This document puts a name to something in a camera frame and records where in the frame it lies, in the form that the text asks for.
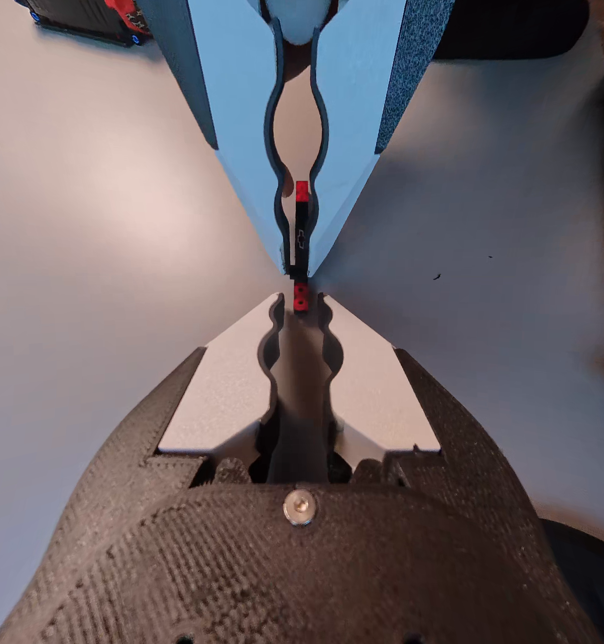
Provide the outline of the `black lego plate white emblem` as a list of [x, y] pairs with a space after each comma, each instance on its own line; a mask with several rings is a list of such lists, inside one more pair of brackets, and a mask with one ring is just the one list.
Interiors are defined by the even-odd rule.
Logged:
[[310, 188], [309, 181], [296, 182], [296, 208], [294, 221], [294, 238], [292, 250], [294, 261], [290, 266], [290, 278], [293, 285], [293, 311], [295, 314], [306, 314], [309, 311], [308, 286], [308, 240], [306, 226], [309, 219]]

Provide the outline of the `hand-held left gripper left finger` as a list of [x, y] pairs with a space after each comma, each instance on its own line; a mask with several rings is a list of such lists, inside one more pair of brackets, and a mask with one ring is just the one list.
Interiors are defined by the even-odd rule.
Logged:
[[259, 431], [277, 402], [272, 367], [280, 356], [283, 293], [268, 296], [210, 341], [158, 443], [161, 455], [226, 458], [249, 468]]

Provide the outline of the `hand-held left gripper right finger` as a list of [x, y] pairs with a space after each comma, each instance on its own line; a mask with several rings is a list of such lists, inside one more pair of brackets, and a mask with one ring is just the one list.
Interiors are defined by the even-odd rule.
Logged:
[[355, 474], [364, 461], [438, 455], [441, 444], [397, 349], [327, 294], [318, 295], [330, 470]]

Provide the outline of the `lego race car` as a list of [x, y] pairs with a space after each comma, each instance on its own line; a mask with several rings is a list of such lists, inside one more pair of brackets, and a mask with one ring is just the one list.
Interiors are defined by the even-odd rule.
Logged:
[[125, 47], [152, 40], [136, 1], [17, 1], [40, 27]]

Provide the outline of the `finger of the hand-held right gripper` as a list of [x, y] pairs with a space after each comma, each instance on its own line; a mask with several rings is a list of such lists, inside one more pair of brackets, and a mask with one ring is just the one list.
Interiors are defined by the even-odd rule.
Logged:
[[310, 276], [378, 162], [375, 148], [404, 7], [405, 1], [347, 1], [319, 35], [315, 78], [328, 147], [314, 180], [318, 215], [310, 235]]
[[256, 1], [189, 1], [216, 156], [266, 253], [285, 274], [285, 239], [275, 215], [278, 176], [268, 156], [265, 124], [276, 87], [273, 29]]

